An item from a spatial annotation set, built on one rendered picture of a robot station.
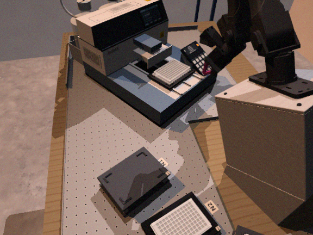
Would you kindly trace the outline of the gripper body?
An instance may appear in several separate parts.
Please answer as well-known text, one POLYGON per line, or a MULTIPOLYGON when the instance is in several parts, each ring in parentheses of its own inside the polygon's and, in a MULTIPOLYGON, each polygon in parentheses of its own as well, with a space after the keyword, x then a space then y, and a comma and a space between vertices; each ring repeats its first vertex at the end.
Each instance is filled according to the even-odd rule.
MULTIPOLYGON (((221 47, 222 53, 223 53, 223 46, 221 47)), ((223 53, 224 54, 224 53, 223 53)), ((217 73, 219 73, 222 69, 224 69, 225 66, 227 66, 229 63, 232 62, 233 58, 230 58, 228 56, 226 56, 225 54, 219 58, 219 60, 217 62, 213 62, 209 56, 207 56, 204 61, 206 64, 209 64, 211 66, 211 74, 214 76, 217 73)))

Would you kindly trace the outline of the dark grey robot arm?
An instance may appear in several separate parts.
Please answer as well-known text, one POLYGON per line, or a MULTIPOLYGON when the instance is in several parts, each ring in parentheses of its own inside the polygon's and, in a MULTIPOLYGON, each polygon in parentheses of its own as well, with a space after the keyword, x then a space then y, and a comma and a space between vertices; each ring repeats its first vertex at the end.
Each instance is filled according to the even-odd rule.
POLYGON ((224 54, 235 58, 251 42, 258 56, 265 57, 266 71, 249 76, 249 81, 294 99, 313 95, 313 81, 298 78, 295 73, 292 50, 301 44, 281 1, 227 1, 228 13, 217 21, 222 37, 213 26, 199 36, 200 44, 216 46, 209 58, 214 63, 224 54))

